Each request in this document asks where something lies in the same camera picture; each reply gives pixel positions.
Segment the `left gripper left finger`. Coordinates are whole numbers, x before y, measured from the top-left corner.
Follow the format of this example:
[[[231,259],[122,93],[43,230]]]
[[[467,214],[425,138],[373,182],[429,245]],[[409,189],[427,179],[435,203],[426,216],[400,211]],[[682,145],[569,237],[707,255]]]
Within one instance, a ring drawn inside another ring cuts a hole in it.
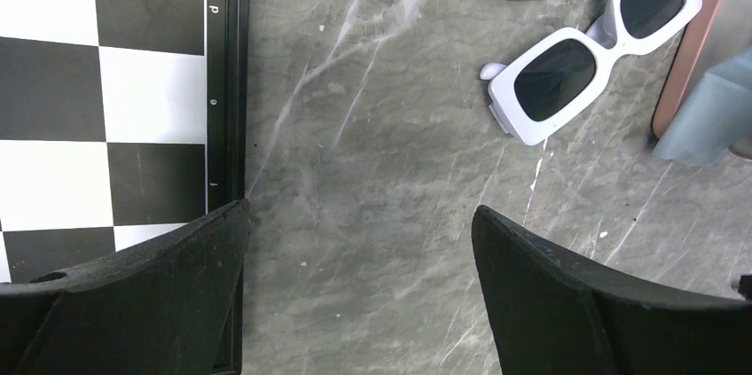
[[[250,205],[1,286],[4,374],[237,374]]]

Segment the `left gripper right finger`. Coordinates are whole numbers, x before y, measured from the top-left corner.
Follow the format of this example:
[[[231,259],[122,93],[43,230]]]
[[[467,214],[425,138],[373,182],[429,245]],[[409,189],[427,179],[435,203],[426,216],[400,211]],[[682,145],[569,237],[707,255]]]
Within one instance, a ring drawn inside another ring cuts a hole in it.
[[[734,299],[656,284],[538,236],[487,206],[475,266],[505,374],[748,374],[751,277]]]

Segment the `blue cleaning cloth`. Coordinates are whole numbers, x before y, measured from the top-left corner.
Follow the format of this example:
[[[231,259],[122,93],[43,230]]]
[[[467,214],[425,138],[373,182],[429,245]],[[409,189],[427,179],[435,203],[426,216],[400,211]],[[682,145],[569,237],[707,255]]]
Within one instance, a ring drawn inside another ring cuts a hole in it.
[[[653,156],[706,167],[751,142],[751,49],[711,67],[685,98]]]

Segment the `pink glasses case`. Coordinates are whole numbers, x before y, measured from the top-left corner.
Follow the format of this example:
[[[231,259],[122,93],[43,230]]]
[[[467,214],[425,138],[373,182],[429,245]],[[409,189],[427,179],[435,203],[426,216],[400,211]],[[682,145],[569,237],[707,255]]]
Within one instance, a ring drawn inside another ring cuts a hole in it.
[[[703,74],[747,48],[751,49],[751,0],[703,0],[678,46],[654,111],[655,145]],[[751,142],[741,141],[725,152],[750,159]]]

